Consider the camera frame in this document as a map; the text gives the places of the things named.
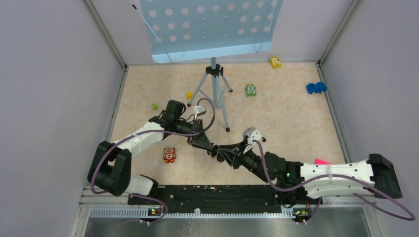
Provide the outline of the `earbuds case base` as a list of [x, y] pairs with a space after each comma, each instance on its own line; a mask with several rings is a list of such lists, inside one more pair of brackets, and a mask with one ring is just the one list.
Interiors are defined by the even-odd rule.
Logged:
[[219, 146], [218, 145], [214, 145], [213, 148], [209, 151], [209, 155], [212, 158], [215, 158], [217, 156], [217, 154], [218, 154], [218, 149], [219, 149]]

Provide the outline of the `black earbuds charging case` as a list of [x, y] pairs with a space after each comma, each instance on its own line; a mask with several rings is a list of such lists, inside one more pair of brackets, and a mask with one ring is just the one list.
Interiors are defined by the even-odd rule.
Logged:
[[217, 160], [218, 162], [224, 162], [224, 161], [225, 161], [225, 158], [224, 158], [224, 156], [223, 156], [222, 154], [218, 154], [218, 155], [216, 156], [216, 160]]

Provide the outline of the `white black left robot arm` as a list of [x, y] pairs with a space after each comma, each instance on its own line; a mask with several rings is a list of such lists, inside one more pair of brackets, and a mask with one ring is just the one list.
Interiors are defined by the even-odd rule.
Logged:
[[133, 175], [131, 165], [143, 151], [170, 135], [188, 139], [190, 146], [211, 151], [213, 144], [206, 136], [202, 115], [207, 113], [204, 105], [197, 104], [191, 115], [192, 121], [183, 118], [186, 105], [169, 100], [167, 107], [158, 116], [150, 118], [140, 129], [116, 142], [101, 142], [92, 160], [87, 180], [94, 194], [138, 194], [146, 204], [158, 199], [158, 182], [144, 175]]

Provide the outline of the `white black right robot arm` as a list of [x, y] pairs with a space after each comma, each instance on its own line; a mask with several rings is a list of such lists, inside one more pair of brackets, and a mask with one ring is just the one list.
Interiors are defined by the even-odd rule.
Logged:
[[287, 161], [271, 152], [259, 156], [252, 149], [245, 140], [215, 146], [210, 154], [234, 169], [245, 167], [281, 192], [290, 192], [295, 203], [304, 203], [308, 198], [351, 194], [372, 194], [380, 199], [403, 196], [394, 164], [381, 154], [370, 154], [367, 160], [353, 163], [312, 164]]

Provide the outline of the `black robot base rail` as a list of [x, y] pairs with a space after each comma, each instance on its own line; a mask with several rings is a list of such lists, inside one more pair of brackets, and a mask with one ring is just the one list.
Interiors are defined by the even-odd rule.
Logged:
[[170, 214], [196, 208], [203, 214], [280, 213], [286, 207], [322, 203], [308, 197], [303, 188], [279, 192], [269, 185], [165, 185], [155, 188], [151, 197], [164, 202]]

